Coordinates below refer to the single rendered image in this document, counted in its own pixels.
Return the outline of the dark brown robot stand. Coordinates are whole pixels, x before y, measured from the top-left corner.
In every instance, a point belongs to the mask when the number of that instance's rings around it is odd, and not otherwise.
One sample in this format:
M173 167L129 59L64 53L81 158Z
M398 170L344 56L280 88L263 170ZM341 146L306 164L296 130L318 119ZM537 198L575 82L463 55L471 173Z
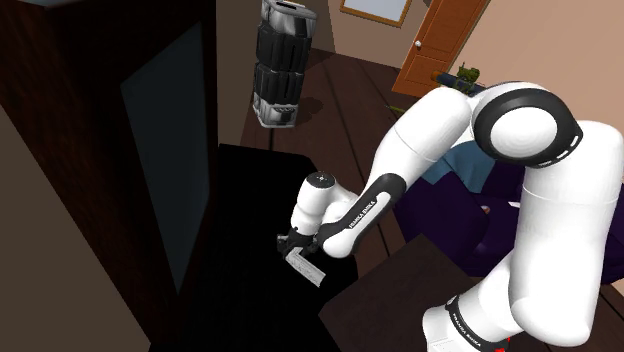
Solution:
M475 282L420 235L324 305L341 352L427 352L424 312Z

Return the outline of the teal cushion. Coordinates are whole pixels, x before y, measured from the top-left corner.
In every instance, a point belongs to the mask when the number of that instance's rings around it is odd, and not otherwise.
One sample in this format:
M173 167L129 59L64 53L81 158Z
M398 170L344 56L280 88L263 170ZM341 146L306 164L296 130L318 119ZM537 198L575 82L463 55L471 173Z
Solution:
M421 178L433 185L453 172L470 192L480 193L494 166L495 160L469 141L450 149Z

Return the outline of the black table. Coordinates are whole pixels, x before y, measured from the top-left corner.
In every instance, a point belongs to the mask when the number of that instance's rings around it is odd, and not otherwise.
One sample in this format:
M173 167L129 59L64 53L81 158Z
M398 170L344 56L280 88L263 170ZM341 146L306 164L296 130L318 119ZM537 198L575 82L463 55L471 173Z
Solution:
M315 286L277 249L314 164L302 155L221 145L217 166L216 224L201 247L181 336L149 352L340 352L319 312L357 280L355 259L309 255L326 275Z

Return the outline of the green and blue toy figure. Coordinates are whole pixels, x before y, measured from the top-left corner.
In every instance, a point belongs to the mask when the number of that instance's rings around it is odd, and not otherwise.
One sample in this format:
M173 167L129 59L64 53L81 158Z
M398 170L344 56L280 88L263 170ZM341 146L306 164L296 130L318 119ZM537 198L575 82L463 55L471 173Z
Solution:
M461 65L456 75L433 71L431 80L449 88L456 89L467 96L474 96L486 89L486 86L477 82L480 71L476 68L465 68Z

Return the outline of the purple sofa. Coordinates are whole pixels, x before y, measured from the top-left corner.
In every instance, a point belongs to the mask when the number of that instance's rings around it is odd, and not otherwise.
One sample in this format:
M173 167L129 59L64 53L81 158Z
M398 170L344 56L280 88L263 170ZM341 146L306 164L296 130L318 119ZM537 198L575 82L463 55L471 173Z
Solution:
M419 178L396 203L404 239L425 235L466 274L484 277L514 247L525 168L495 160L480 193L453 172Z

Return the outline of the dark wooden glass-front cabinet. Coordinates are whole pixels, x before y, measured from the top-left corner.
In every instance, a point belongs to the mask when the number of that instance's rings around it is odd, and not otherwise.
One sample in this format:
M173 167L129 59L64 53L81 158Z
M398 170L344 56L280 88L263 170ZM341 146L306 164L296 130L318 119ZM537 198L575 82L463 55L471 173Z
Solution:
M216 0L0 0L0 105L151 342L216 207Z

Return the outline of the orange wooden door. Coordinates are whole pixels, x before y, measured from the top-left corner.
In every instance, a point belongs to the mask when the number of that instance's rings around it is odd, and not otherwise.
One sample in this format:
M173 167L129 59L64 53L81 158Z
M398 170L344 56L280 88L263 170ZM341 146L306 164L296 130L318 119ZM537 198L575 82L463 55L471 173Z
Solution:
M434 71L448 72L491 0L432 0L392 87L422 97L438 86Z

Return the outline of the wood-framed wall picture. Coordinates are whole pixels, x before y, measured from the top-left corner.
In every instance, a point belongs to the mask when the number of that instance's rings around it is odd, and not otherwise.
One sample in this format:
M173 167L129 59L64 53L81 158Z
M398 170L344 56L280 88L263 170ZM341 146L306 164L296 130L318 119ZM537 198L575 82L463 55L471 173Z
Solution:
M342 0L340 11L400 28L412 0Z

